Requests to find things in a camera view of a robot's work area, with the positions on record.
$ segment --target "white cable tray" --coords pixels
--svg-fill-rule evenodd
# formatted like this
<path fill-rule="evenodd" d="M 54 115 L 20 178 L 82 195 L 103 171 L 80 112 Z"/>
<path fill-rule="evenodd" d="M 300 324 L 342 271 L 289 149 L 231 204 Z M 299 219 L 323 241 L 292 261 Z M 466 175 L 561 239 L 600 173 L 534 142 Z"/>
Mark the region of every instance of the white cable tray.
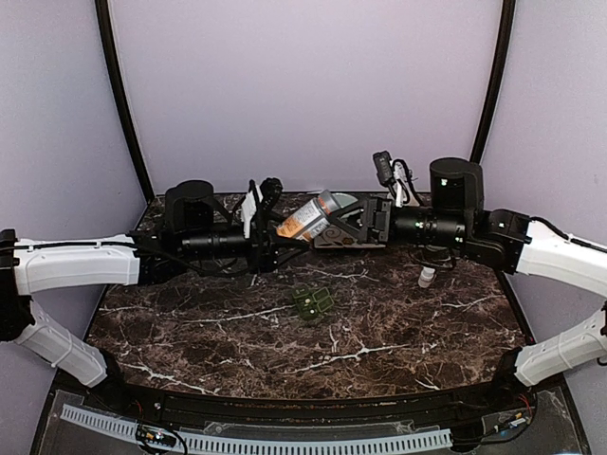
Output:
<path fill-rule="evenodd" d="M 64 405 L 61 418 L 111 438 L 138 444 L 135 439 L 138 424 L 135 421 L 71 405 Z M 452 446 L 451 431 L 448 429 L 387 438 L 310 442 L 231 439 L 188 431 L 178 433 L 188 445 L 188 452 L 196 455 L 396 455 Z M 148 444 L 154 448 L 169 449 L 154 443 Z M 171 452 L 183 453 L 183 447 L 177 442 Z"/>

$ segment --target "marble table surface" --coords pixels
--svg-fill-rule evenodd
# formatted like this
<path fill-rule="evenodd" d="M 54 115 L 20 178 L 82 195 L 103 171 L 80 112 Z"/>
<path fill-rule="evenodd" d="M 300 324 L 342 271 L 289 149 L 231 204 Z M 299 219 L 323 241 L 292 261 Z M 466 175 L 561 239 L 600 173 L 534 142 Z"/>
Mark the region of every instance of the marble table surface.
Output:
<path fill-rule="evenodd" d="M 286 195 L 289 213 L 311 196 Z M 236 195 L 221 196 L 229 208 Z M 140 229 L 162 213 L 158 198 Z M 406 246 L 310 252 L 239 278 L 186 273 L 113 286 L 88 341 L 113 353 L 128 382 L 247 398 L 362 398 L 488 381 L 524 337 L 492 270 L 458 261 L 428 289 Z M 320 319 L 298 317 L 295 288 L 327 287 Z"/>

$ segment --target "white robot arm segment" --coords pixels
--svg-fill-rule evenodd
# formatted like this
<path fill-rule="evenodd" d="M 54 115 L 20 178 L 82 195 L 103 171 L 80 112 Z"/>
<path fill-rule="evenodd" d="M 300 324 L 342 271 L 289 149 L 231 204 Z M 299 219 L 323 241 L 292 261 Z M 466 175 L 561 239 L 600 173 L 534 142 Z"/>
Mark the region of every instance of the white robot arm segment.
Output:
<path fill-rule="evenodd" d="M 95 387 L 107 377 L 107 365 L 99 349 L 74 337 L 67 329 L 32 301 L 29 304 L 35 323 L 14 340 L 78 379 L 86 387 Z"/>
<path fill-rule="evenodd" d="M 517 272 L 566 282 L 607 297 L 607 253 L 600 251 L 607 248 L 598 244 L 592 244 L 598 249 L 573 244 L 538 221 L 529 224 L 527 236 L 531 242 L 523 247 Z M 566 332 L 525 346 L 515 363 L 517 379 L 530 387 L 607 355 L 605 314 L 603 308 Z"/>
<path fill-rule="evenodd" d="M 37 291 L 58 287 L 86 284 L 137 284 L 139 258 L 128 246 L 108 246 L 101 243 L 119 242 L 132 244 L 133 239 L 117 235 L 106 239 L 85 241 L 95 246 L 57 246 L 35 248 L 53 242 L 21 240 L 14 257 L 19 264 L 14 267 L 17 291 L 28 296 Z"/>

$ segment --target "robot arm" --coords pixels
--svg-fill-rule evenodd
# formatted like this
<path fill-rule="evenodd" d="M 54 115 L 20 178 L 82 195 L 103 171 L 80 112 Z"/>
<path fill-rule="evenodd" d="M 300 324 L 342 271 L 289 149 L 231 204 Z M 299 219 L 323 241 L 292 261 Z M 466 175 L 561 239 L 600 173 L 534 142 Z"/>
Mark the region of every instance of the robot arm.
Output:
<path fill-rule="evenodd" d="M 393 163 L 386 154 L 376 161 L 380 182 L 394 185 L 400 180 L 396 183 L 404 190 L 402 178 L 395 179 L 397 168 L 385 165 Z M 127 406 L 113 357 L 75 339 L 30 295 L 85 284 L 164 282 L 188 267 L 196 269 L 191 261 L 209 258 L 246 258 L 248 267 L 241 272 L 268 272 L 282 263 L 280 248 L 307 249 L 307 243 L 279 237 L 267 226 L 268 219 L 280 218 L 271 212 L 282 190 L 277 180 L 267 180 L 260 190 L 251 182 L 248 201 L 253 200 L 254 210 L 249 209 L 243 220 L 247 229 L 235 226 L 232 215 L 218 208 L 209 186 L 185 182 L 169 190 L 162 225 L 153 232 L 51 243 L 17 241 L 13 230 L 2 231 L 0 341 L 30 348 L 92 388 L 109 406 Z M 544 276 L 607 297 L 607 247 L 563 234 L 542 219 L 510 210 L 483 210 L 478 165 L 458 158 L 434 161 L 431 186 L 432 202 L 427 207 L 401 207 L 398 201 L 368 198 L 330 213 L 328 220 L 362 243 L 441 246 L 506 273 Z M 218 226 L 213 221 L 216 212 L 227 222 Z M 599 310 L 556 337 L 506 353 L 492 390 L 500 394 L 531 387 L 604 355 L 607 318 Z"/>

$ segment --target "black metal frame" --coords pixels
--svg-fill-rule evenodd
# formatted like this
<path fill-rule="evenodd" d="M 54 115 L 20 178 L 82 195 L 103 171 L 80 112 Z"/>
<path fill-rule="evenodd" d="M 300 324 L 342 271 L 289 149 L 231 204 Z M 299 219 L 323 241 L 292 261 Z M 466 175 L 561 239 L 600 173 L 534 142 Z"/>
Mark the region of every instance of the black metal frame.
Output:
<path fill-rule="evenodd" d="M 120 124 L 124 132 L 126 145 L 135 167 L 135 172 L 139 181 L 141 191 L 146 201 L 154 200 L 154 189 L 150 180 L 150 175 L 145 167 L 143 154 L 139 147 L 137 134 L 135 132 L 135 124 L 131 117 L 131 110 L 126 99 L 124 91 L 124 83 L 120 74 L 120 65 L 118 53 L 116 51 L 116 43 L 114 41 L 114 32 L 112 31 L 112 20 L 110 18 L 110 9 L 107 0 L 95 0 L 97 9 L 97 20 L 99 22 L 99 33 L 101 36 L 101 45 L 103 46 L 103 55 L 105 56 L 105 64 L 107 65 L 107 75 L 112 84 L 112 92 L 114 93 L 114 102 L 120 117 Z"/>
<path fill-rule="evenodd" d="M 255 400 L 196 395 L 129 385 L 129 391 L 142 405 L 145 419 L 169 428 L 203 429 L 211 422 L 275 427 L 327 427 L 363 425 L 413 420 L 416 428 L 439 426 L 455 431 L 479 428 L 489 409 L 473 409 L 457 403 L 479 403 L 489 383 L 447 391 L 428 391 L 378 398 L 350 400 Z M 553 376 L 537 387 L 538 391 L 560 388 L 574 423 L 581 453 L 590 454 L 590 446 L 581 425 L 571 392 L 562 374 Z M 108 410 L 99 400 L 87 394 L 76 379 L 58 372 L 48 394 L 36 429 L 30 455 L 37 455 L 46 428 L 48 414 L 57 391 L 83 396 L 85 406 Z M 520 405 L 514 403 L 510 409 Z M 138 409 L 125 413 L 138 419 Z"/>
<path fill-rule="evenodd" d="M 523 313 L 523 308 L 521 308 L 521 304 L 519 303 L 519 299 L 514 294 L 514 289 L 512 289 L 512 285 L 510 281 L 506 277 L 506 274 L 500 270 L 495 270 L 495 276 L 497 277 L 497 281 L 500 286 L 502 286 L 502 290 L 510 303 L 510 308 L 512 309 L 512 313 L 514 313 L 514 318 L 519 324 L 521 328 L 521 332 L 524 336 L 524 342 L 529 344 L 535 344 L 535 338 L 533 337 L 533 333 L 531 332 L 531 326 L 529 322 L 527 322 L 526 317 Z"/>
<path fill-rule="evenodd" d="M 495 106 L 500 95 L 500 87 L 502 85 L 502 77 L 504 76 L 504 68 L 506 67 L 506 57 L 508 53 L 508 45 L 510 44 L 510 34 L 512 32 L 512 24 L 514 23 L 514 9 L 516 0 L 504 0 L 502 4 L 502 17 L 500 19 L 500 29 L 497 34 L 497 44 L 495 45 L 495 55 L 493 56 L 493 66 L 491 67 L 491 75 L 489 76 L 489 84 L 487 87 L 487 95 L 485 96 L 485 104 L 483 105 L 483 113 L 472 146 L 470 161 L 480 163 L 483 158 L 483 152 L 487 145 L 491 122 L 495 114 Z"/>

